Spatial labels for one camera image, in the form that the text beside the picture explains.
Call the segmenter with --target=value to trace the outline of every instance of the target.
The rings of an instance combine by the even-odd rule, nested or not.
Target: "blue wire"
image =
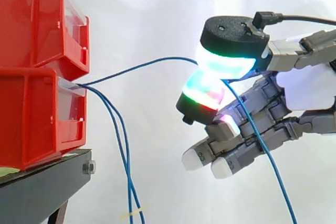
[[[179,57],[179,56],[164,57],[164,58],[160,58],[160,59],[152,60],[152,61],[149,61],[149,62],[140,64],[140,65],[137,65],[137,66],[135,66],[135,67],[132,67],[132,68],[123,70],[123,71],[121,71],[121,72],[112,74],[112,75],[110,75],[110,76],[106,76],[106,77],[101,78],[101,79],[98,79],[98,80],[96,80],[96,81],[91,81],[91,82],[84,83],[83,85],[90,86],[90,85],[93,85],[93,84],[96,84],[96,83],[99,83],[99,82],[102,82],[102,81],[106,81],[106,80],[108,80],[108,79],[112,79],[112,78],[114,78],[114,77],[120,76],[120,75],[122,75],[122,74],[124,74],[124,73],[133,71],[133,70],[135,70],[135,69],[142,68],[142,67],[146,67],[146,66],[148,66],[148,65],[151,65],[151,64],[154,64],[154,63],[157,63],[157,62],[160,62],[160,61],[165,61],[165,60],[184,60],[184,61],[188,61],[188,62],[191,62],[191,63],[197,65],[196,60],[189,59],[189,58],[185,58],[185,57]]]
[[[283,197],[285,198],[285,201],[286,201],[286,204],[287,204],[287,207],[288,207],[288,210],[289,210],[289,213],[290,213],[290,216],[292,218],[292,221],[294,224],[297,224],[297,221],[296,221],[296,217],[295,217],[295,213],[294,213],[294,210],[292,208],[292,205],[290,203],[290,200],[289,200],[289,197],[288,197],[288,194],[286,192],[286,189],[285,189],[285,186],[284,186],[284,183],[282,182],[282,179],[281,179],[281,176],[280,176],[280,173],[279,173],[279,170],[278,170],[278,167],[267,147],[267,145],[265,144],[264,140],[262,140],[261,136],[260,136],[260,133],[252,119],[252,117],[250,116],[250,114],[248,113],[243,101],[241,100],[241,98],[239,97],[239,95],[236,93],[236,91],[231,87],[231,85],[226,81],[226,80],[222,80],[224,82],[224,84],[230,89],[230,91],[232,92],[232,94],[236,97],[237,101],[239,102],[240,106],[243,108],[246,116],[247,116],[247,119],[249,120],[251,126],[252,126],[252,129],[254,130],[256,136],[257,136],[257,139],[260,143],[260,145],[262,146],[264,152],[266,153],[266,155],[268,156],[270,162],[271,162],[271,165],[273,167],[273,170],[275,172],[275,175],[277,176],[277,179],[278,179],[278,182],[279,182],[279,185],[280,185],[280,188],[281,188],[281,191],[282,191],[282,194],[283,194]]]
[[[126,158],[125,158],[125,155],[124,155],[124,150],[123,150],[123,147],[122,147],[122,144],[121,144],[121,139],[120,139],[120,134],[119,134],[119,130],[118,130],[118,125],[117,125],[116,119],[115,119],[115,117],[114,117],[114,115],[113,115],[110,107],[113,109],[113,111],[117,114],[117,116],[120,119],[121,126],[122,126],[123,132],[124,132],[125,147],[126,147],[126,153],[127,153],[127,156],[128,156],[127,160],[129,162],[129,160],[130,160],[130,158],[129,158],[129,156],[130,156],[130,153],[129,153],[129,142],[128,142],[128,137],[127,137],[125,123],[123,121],[122,116],[119,113],[119,111],[113,106],[113,104],[110,102],[110,100],[103,93],[101,93],[97,89],[94,89],[92,87],[87,87],[86,85],[83,85],[83,84],[78,84],[78,85],[80,87],[83,87],[83,88],[88,89],[91,92],[95,93],[102,100],[102,102],[104,103],[104,105],[106,106],[106,108],[109,111],[110,116],[111,116],[112,121],[113,121],[113,124],[114,124],[115,133],[116,133],[116,136],[117,136],[118,146],[119,146],[121,158],[122,158],[122,161],[123,161],[123,164],[124,164],[125,172],[126,172],[127,177],[128,177],[129,211],[132,212],[131,192],[133,193],[134,201],[135,201],[135,203],[137,205],[137,208],[140,209],[141,205],[140,205],[140,202],[139,202],[139,199],[138,199],[138,196],[137,196],[137,192],[135,190],[135,187],[134,187],[134,184],[133,184],[133,181],[132,181],[132,178],[131,178],[131,174],[130,174],[130,163],[127,163],[127,161],[126,161]],[[144,219],[143,212],[140,211],[139,214],[140,214],[140,218],[141,218],[141,223],[145,224],[145,219]],[[133,223],[133,216],[130,216],[130,222]]]
[[[102,82],[102,81],[105,81],[105,80],[108,80],[108,79],[112,79],[114,77],[117,77],[117,76],[120,76],[124,73],[127,73],[127,72],[130,72],[130,71],[133,71],[135,69],[139,69],[139,68],[142,68],[142,67],[145,67],[145,66],[148,66],[148,65],[151,65],[151,64],[154,64],[154,63],[157,63],[157,62],[160,62],[160,61],[165,61],[165,60],[184,60],[184,61],[188,61],[188,62],[191,62],[193,64],[196,64],[197,65],[197,62],[193,59],[189,59],[189,58],[185,58],[185,57],[164,57],[164,58],[159,58],[159,59],[156,59],[156,60],[152,60],[152,61],[149,61],[149,62],[146,62],[146,63],[143,63],[143,64],[140,64],[140,65],[137,65],[137,66],[134,66],[132,68],[129,68],[129,69],[126,69],[126,70],[123,70],[121,72],[118,72],[118,73],[115,73],[115,74],[112,74],[110,76],[106,76],[104,78],[101,78],[101,79],[98,79],[96,81],[91,81],[91,82],[88,82],[88,83],[85,83],[84,85],[93,85],[93,84],[96,84],[96,83],[99,83],[99,82]],[[287,195],[287,192],[286,192],[286,189],[285,189],[285,186],[284,186],[284,183],[282,182],[282,179],[281,179],[281,176],[280,176],[280,173],[279,173],[279,170],[277,168],[277,165],[269,151],[269,149],[267,148],[265,142],[262,140],[261,136],[260,136],[260,133],[256,127],[256,125],[254,124],[254,121],[252,119],[252,117],[250,116],[250,114],[248,113],[244,103],[242,102],[242,100],[240,99],[239,95],[235,92],[235,90],[230,86],[230,84],[226,81],[226,80],[222,80],[224,82],[224,84],[230,89],[230,91],[233,93],[233,95],[236,97],[237,101],[239,102],[239,104],[241,105],[241,107],[243,108],[246,116],[247,116],[247,119],[249,120],[251,126],[252,126],[252,129],[254,130],[256,136],[257,136],[257,140],[259,141],[260,145],[262,146],[264,152],[266,153],[267,157],[269,158],[270,162],[271,162],[271,165],[273,167],[273,170],[275,172],[275,175],[277,177],[277,180],[278,180],[278,183],[279,183],[279,186],[281,188],[281,192],[283,194],[283,197],[285,198],[285,201],[286,201],[286,204],[287,204],[287,207],[288,207],[288,210],[290,212],[290,216],[292,218],[292,222],[293,224],[297,224],[297,221],[296,221],[296,217],[295,217],[295,213],[294,213],[294,210],[292,208],[292,205],[290,203],[290,200],[289,200],[289,197]]]

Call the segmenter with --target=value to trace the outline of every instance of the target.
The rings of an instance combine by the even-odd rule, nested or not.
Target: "red storage bin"
[[[0,68],[0,167],[25,170],[85,144],[86,90],[49,68]]]
[[[0,0],[0,66],[89,72],[89,20],[71,0]]]

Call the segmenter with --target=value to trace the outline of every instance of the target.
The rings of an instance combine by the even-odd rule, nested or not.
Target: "green light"
[[[195,102],[218,110],[224,97],[225,85],[219,79],[205,75],[198,70],[188,80],[183,93]]]
[[[202,71],[225,80],[243,77],[256,62],[256,59],[253,58],[219,56],[209,52],[201,44],[197,47],[196,60]]]

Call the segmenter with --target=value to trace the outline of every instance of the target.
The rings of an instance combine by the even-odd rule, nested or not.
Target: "white wall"
[[[193,57],[206,18],[248,15],[257,10],[336,19],[336,0],[76,0],[91,19],[91,74],[83,82],[158,57]],[[270,27],[284,38],[324,26],[287,23]],[[187,126],[175,109],[195,67],[166,62],[98,84],[120,110],[131,144],[133,181],[147,223],[290,223],[266,157],[226,180],[209,167],[187,172],[182,153],[205,136]],[[250,83],[235,85],[243,91]],[[114,130],[106,109],[89,95],[87,146],[97,173],[71,198],[67,224],[128,223],[127,186]],[[334,137],[305,135],[273,152],[299,223],[336,223]]]

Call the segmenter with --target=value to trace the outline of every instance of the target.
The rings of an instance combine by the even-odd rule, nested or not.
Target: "metal bolt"
[[[96,161],[90,160],[87,163],[83,164],[84,174],[94,174],[95,172],[96,172]]]

